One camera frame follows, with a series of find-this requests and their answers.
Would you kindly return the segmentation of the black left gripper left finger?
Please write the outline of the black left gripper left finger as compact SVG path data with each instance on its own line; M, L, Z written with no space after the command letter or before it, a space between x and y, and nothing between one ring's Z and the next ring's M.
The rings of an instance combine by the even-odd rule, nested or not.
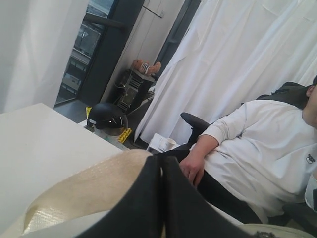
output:
M161 169L158 158L146 159L137 179L107 215L79 234L80 238L159 238Z

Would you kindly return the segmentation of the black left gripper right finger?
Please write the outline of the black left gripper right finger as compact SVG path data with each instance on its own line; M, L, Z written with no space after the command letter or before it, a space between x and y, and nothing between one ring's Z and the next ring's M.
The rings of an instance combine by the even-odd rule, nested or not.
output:
M215 211L183 175L175 158L162 158L167 238L255 238Z

